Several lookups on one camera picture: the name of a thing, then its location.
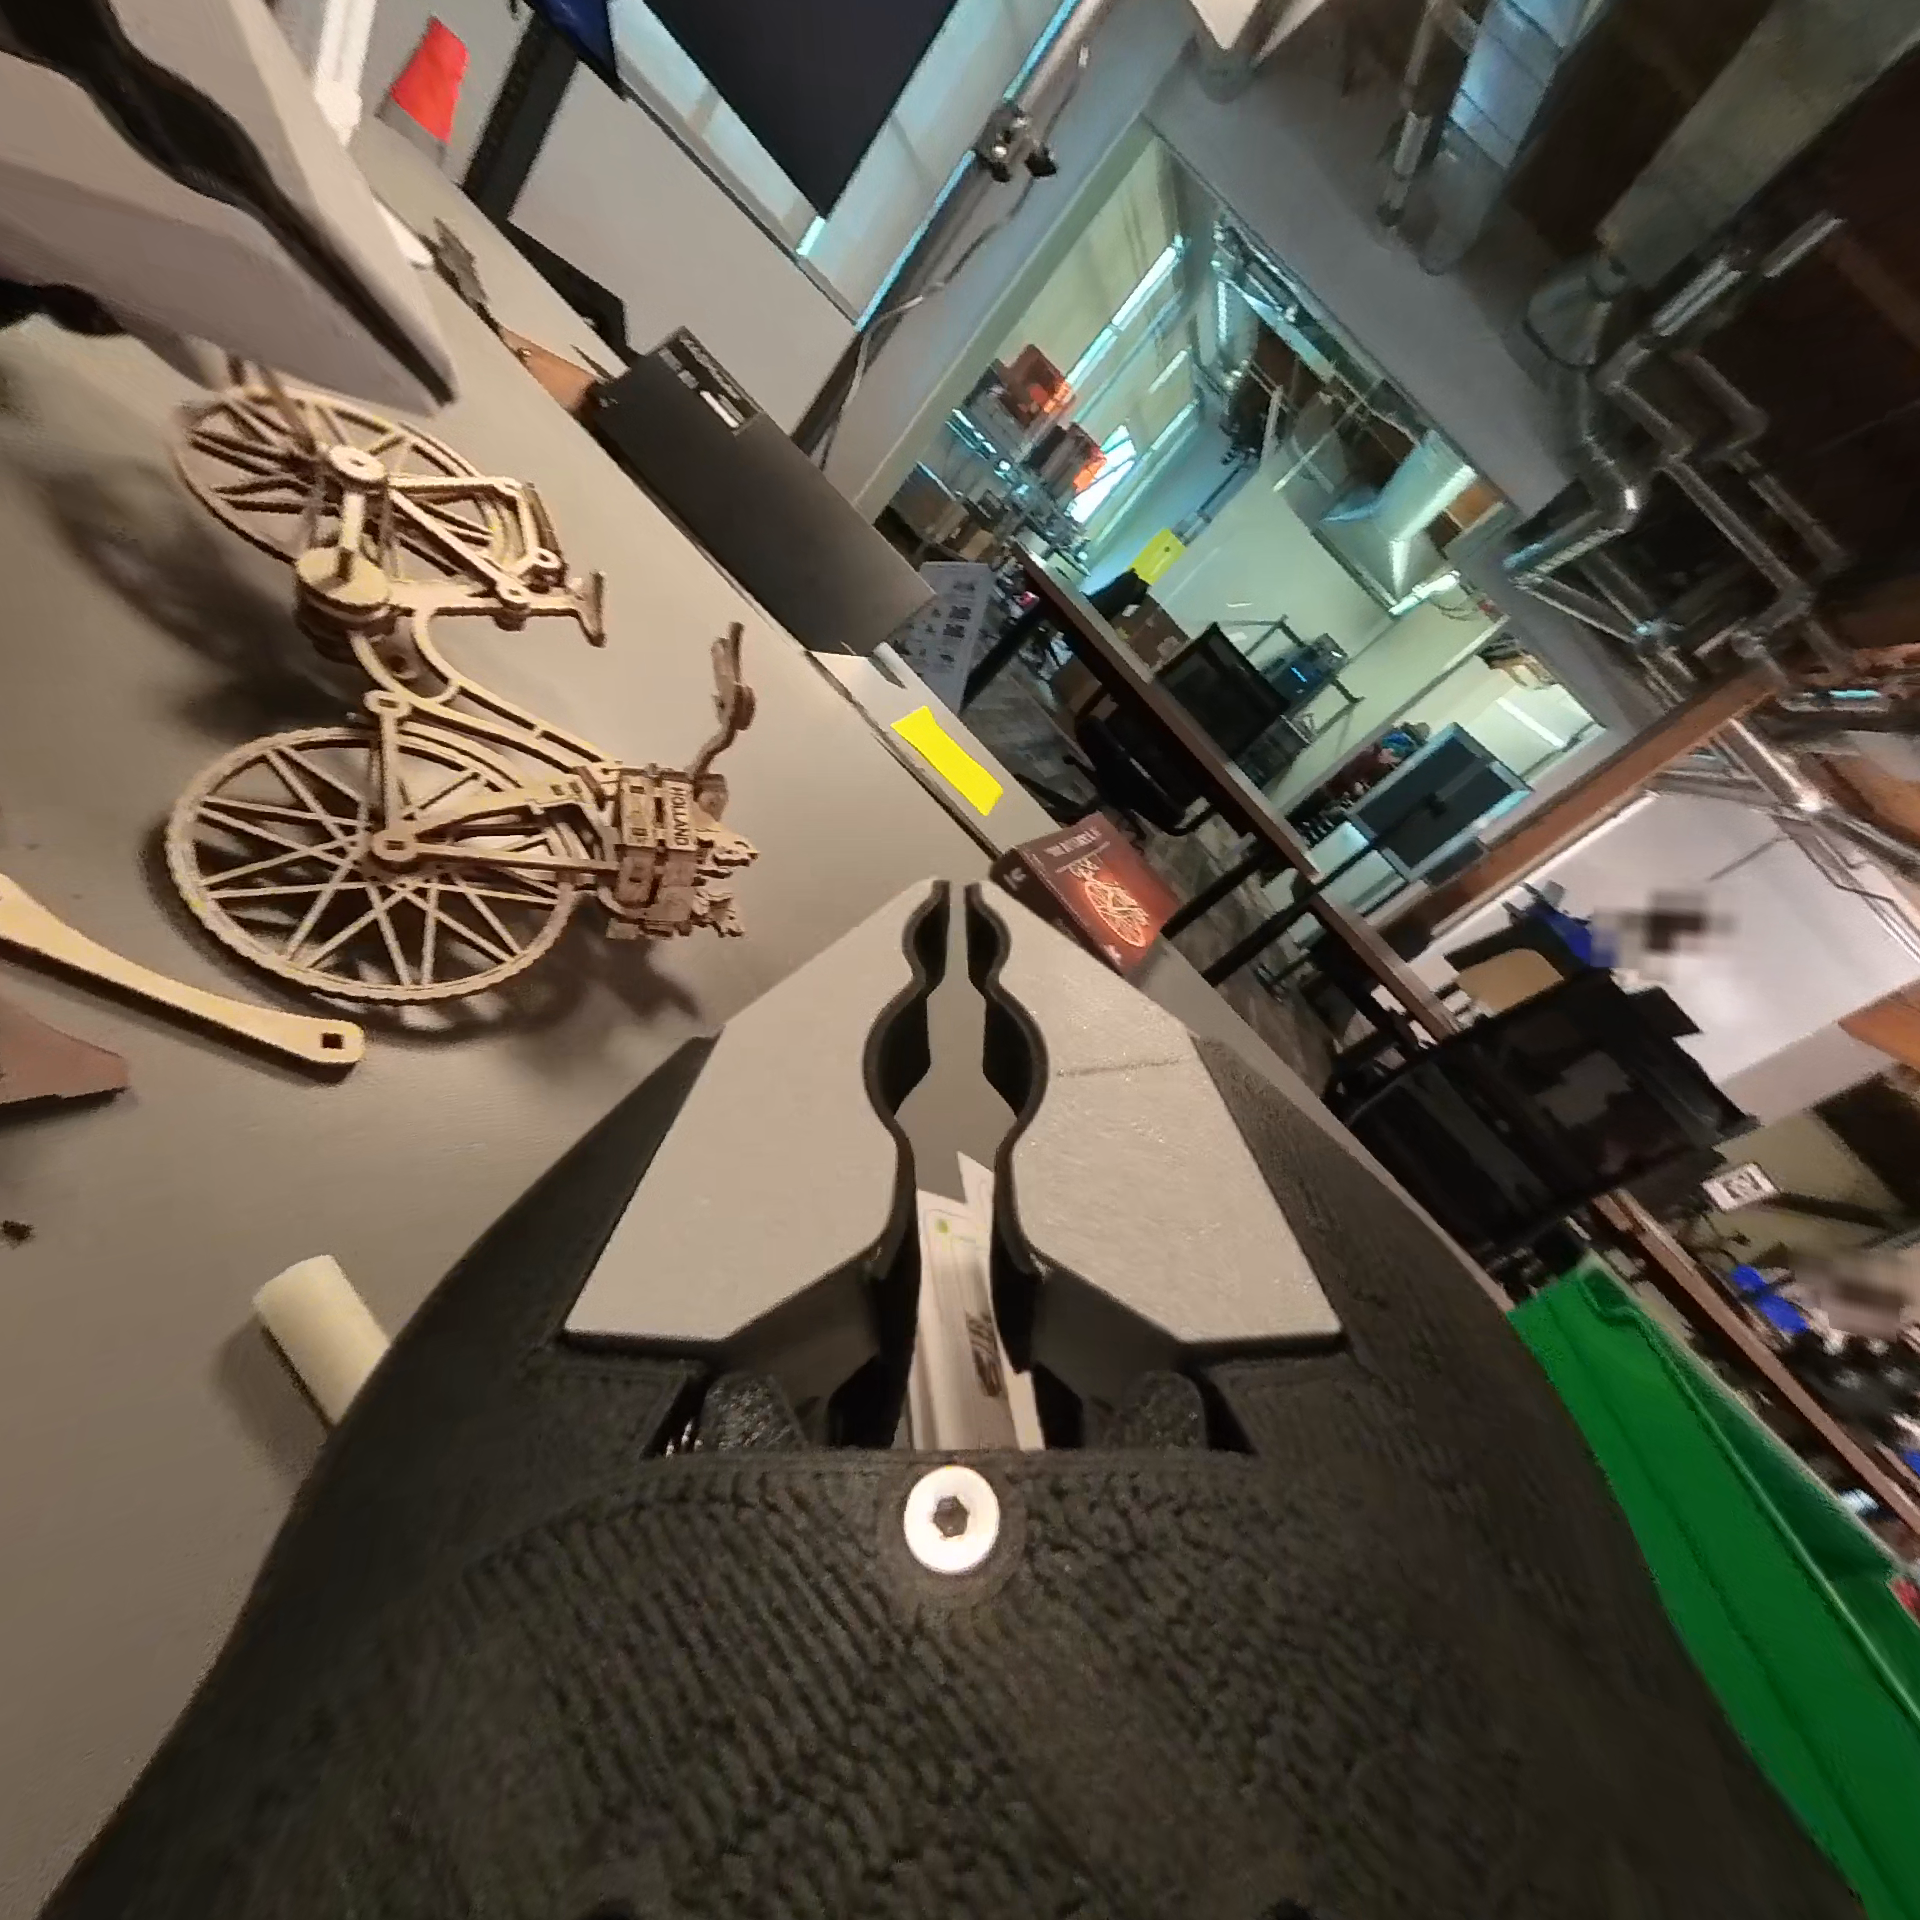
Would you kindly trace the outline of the curved wooden strip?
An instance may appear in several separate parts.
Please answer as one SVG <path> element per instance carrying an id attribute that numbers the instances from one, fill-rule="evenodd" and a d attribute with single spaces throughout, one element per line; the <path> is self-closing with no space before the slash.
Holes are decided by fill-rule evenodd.
<path id="1" fill-rule="evenodd" d="M 345 1073 L 367 1055 L 366 1033 L 356 1023 L 279 1013 L 148 968 L 75 930 L 12 877 L 1 877 L 1 948 L 89 990 L 305 1068 Z"/>

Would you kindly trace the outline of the green plastic bin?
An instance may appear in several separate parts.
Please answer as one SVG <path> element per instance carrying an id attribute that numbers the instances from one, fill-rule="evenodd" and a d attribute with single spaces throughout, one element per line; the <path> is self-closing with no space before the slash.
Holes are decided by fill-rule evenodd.
<path id="1" fill-rule="evenodd" d="M 1739 1740 L 1865 1914 L 1914 1918 L 1916 1578 L 1606 1264 L 1508 1321 Z"/>

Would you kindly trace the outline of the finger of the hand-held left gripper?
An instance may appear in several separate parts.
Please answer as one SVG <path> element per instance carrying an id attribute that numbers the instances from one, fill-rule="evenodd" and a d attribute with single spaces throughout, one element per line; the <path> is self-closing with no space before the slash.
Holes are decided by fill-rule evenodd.
<path id="1" fill-rule="evenodd" d="M 243 136 L 262 183 L 242 191 L 260 256 L 215 296 L 237 357 L 340 395 L 453 395 L 455 369 L 424 291 L 424 253 L 352 154 L 367 112 L 376 5 L 202 5 L 204 90 Z"/>
<path id="2" fill-rule="evenodd" d="M 1 6 L 3 324 L 124 332 L 202 376 L 218 296 L 262 259 L 242 191 L 264 167 L 206 90 L 202 5 Z M 436 411 L 452 395 L 345 395 Z"/>

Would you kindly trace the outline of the dark wooden scrap piece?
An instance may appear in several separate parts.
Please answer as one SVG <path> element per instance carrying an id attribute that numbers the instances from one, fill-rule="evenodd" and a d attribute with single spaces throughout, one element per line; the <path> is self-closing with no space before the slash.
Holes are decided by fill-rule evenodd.
<path id="1" fill-rule="evenodd" d="M 574 421 L 585 421 L 612 383 L 610 373 L 548 349 L 510 326 L 493 322 L 492 332 L 539 392 Z"/>

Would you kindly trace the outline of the black storage crate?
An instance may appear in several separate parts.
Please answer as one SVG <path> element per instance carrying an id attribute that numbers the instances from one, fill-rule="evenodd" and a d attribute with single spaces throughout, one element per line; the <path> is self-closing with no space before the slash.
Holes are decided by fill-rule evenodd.
<path id="1" fill-rule="evenodd" d="M 1479 1267 L 1537 1248 L 1619 1189 L 1714 1161 L 1753 1118 L 1658 986 L 1575 973 L 1396 1063 L 1354 1050 L 1323 1102 Z"/>

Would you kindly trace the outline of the dark red kit box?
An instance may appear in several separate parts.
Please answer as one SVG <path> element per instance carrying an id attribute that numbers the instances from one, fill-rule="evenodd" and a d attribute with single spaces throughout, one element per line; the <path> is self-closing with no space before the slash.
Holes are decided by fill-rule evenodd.
<path id="1" fill-rule="evenodd" d="M 1010 849 L 989 877 L 1120 976 L 1140 973 L 1181 905 L 1103 812 Z"/>

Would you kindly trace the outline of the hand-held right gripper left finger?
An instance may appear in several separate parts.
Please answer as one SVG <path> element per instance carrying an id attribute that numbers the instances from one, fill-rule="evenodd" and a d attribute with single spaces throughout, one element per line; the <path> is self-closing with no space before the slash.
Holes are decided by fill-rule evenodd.
<path id="1" fill-rule="evenodd" d="M 820 1443 L 897 1438 L 922 1272 L 899 1106 L 931 1064 L 950 909 L 950 883 L 909 885 L 724 1025 L 571 1342 L 770 1379 Z"/>

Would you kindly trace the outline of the printed leaflet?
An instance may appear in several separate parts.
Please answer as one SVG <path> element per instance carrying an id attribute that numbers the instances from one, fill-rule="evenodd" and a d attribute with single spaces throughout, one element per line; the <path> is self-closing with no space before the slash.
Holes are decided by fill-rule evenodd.
<path id="1" fill-rule="evenodd" d="M 966 686 L 996 613 L 996 569 L 975 561 L 930 561 L 919 569 L 928 603 L 889 639 L 904 666 L 950 710 Z"/>

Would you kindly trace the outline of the red plastic cup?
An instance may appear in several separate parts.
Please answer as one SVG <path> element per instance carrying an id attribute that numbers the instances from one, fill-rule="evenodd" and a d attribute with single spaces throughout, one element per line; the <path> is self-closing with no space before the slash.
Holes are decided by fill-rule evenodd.
<path id="1" fill-rule="evenodd" d="M 384 118 L 443 154 L 453 138 L 467 62 L 467 42 L 442 17 L 427 17 L 385 93 Z"/>

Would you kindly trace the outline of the wooden model stand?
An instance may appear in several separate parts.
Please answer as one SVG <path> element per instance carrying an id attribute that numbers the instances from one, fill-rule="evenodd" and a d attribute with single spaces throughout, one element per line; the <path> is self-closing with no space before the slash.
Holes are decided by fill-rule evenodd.
<path id="1" fill-rule="evenodd" d="M 127 1063 L 1 999 L 1 1129 L 98 1106 L 127 1092 Z"/>

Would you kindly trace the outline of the black flat box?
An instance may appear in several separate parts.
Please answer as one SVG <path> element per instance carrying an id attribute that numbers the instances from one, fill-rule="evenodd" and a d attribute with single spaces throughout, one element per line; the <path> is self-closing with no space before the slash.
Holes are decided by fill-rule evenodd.
<path id="1" fill-rule="evenodd" d="M 689 331 L 598 381 L 580 419 L 810 652 L 867 659 L 933 606 L 924 579 Z"/>

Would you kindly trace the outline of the metal ventilation duct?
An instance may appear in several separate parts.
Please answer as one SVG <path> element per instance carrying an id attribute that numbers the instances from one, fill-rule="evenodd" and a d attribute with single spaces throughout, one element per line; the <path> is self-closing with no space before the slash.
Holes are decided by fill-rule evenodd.
<path id="1" fill-rule="evenodd" d="M 1613 206 L 1527 324 L 1570 376 L 1578 497 L 1511 583 L 1652 652 L 1782 651 L 1916 707 L 1916 204 Z"/>

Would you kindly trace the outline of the white instruction booklet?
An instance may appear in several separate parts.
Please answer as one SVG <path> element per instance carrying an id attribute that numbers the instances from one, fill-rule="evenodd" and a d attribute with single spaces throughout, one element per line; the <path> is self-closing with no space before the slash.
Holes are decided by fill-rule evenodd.
<path id="1" fill-rule="evenodd" d="M 958 1198 L 917 1191 L 919 1282 L 905 1443 L 930 1453 L 1042 1453 L 1029 1374 L 1006 1354 L 994 1304 L 996 1179 L 956 1157 Z"/>

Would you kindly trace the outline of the large dark screen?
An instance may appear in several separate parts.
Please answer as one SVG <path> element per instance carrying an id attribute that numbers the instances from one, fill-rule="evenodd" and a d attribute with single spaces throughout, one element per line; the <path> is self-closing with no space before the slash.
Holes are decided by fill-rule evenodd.
<path id="1" fill-rule="evenodd" d="M 825 219 L 953 13 L 952 3 L 610 5 L 637 67 L 653 28 Z"/>

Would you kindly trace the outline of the yellow tape strip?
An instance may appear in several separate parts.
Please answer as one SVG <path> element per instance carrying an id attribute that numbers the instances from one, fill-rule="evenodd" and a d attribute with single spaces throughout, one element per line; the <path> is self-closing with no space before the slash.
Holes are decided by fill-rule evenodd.
<path id="1" fill-rule="evenodd" d="M 979 820 L 994 817 L 1004 797 L 1002 780 L 956 735 L 947 732 L 931 708 L 914 708 L 889 723 L 889 732 L 966 810 Z"/>

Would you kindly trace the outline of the wooden bicycle model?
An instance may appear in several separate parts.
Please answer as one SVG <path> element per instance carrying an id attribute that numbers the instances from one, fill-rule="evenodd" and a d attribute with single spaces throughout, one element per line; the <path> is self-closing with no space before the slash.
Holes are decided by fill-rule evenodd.
<path id="1" fill-rule="evenodd" d="M 755 721 L 746 633 L 709 649 L 714 724 L 682 764 L 630 762 L 507 701 L 436 629 L 606 631 L 533 484 L 323 391 L 232 362 L 179 416 L 197 506 L 288 569 L 313 651 L 356 677 L 330 727 L 262 735 L 161 832 L 192 917 L 253 970 L 366 1006 L 495 997 L 596 909 L 612 945 L 739 940 L 755 849 L 720 760 Z"/>

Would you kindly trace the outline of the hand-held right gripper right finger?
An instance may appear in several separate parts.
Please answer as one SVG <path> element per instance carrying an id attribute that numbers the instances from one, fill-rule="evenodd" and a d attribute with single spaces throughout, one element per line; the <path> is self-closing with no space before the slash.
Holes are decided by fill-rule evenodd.
<path id="1" fill-rule="evenodd" d="M 966 889 L 994 1157 L 992 1304 L 1047 1443 L 1140 1380 L 1333 1352 L 1342 1325 L 1199 1035 L 992 883 Z"/>

